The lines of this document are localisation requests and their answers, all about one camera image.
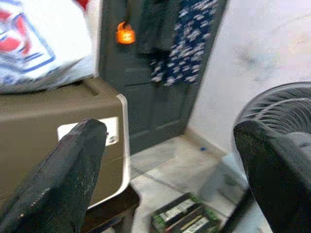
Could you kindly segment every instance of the hanging cloth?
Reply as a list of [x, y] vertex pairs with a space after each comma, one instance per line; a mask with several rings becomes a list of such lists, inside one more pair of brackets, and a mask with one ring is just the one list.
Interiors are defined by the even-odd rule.
[[180, 82], [195, 83], [206, 40], [218, 0], [181, 0], [174, 30], [175, 43], [169, 53], [158, 53], [151, 61], [152, 81], [165, 86]]
[[153, 56], [171, 51], [179, 10], [179, 0], [144, 0], [137, 41], [139, 53]]

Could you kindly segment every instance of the baseboard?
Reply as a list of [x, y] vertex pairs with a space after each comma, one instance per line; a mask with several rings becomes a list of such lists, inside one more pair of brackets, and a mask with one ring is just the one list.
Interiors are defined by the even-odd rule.
[[217, 147], [213, 143], [209, 142], [208, 140], [203, 138], [200, 134], [198, 134], [196, 131], [194, 131], [193, 129], [191, 129], [189, 127], [187, 127], [185, 129], [184, 135], [190, 141], [198, 144], [201, 147], [205, 147], [207, 149], [208, 153], [212, 153], [212, 154], [216, 155], [219, 158], [221, 158], [221, 157], [223, 157], [223, 156], [228, 154], [226, 151], [220, 149], [219, 147]]

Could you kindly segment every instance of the white label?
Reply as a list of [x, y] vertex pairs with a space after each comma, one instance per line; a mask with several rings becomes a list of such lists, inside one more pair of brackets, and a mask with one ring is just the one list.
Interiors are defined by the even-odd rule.
[[[119, 135], [118, 135], [118, 117], [110, 117], [110, 118], [104, 118], [99, 119], [100, 122], [105, 123], [107, 127], [107, 132], [109, 133], [106, 139], [106, 146], [110, 146], [113, 144], [116, 144], [119, 141]], [[61, 125], [57, 128], [57, 137], [58, 141], [62, 139], [63, 136], [68, 134], [70, 130], [73, 129], [78, 123], [72, 123], [67, 125]]]
[[207, 224], [209, 220], [206, 217], [199, 219], [196, 223], [192, 224], [189, 228], [185, 229], [182, 233], [193, 233]]
[[171, 218], [177, 216], [178, 214], [186, 211], [193, 204], [194, 204], [194, 202], [192, 200], [187, 199], [187, 200], [183, 201], [182, 203], [178, 204], [177, 206], [175, 206], [174, 208], [172, 208], [172, 209], [170, 209], [164, 213], [161, 213], [160, 216], [166, 222], [166, 221], [170, 220]]

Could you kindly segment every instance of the white wall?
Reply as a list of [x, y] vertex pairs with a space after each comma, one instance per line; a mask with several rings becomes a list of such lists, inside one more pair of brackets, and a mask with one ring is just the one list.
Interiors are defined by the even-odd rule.
[[224, 151], [255, 95], [311, 81], [311, 2], [229, 0], [188, 127]]

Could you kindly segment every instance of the red logo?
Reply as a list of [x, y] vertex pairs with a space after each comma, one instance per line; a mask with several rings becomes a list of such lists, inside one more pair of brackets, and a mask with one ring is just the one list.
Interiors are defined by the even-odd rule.
[[27, 55], [31, 42], [27, 35], [22, 14], [13, 14], [0, 9], [0, 53], [21, 53]]

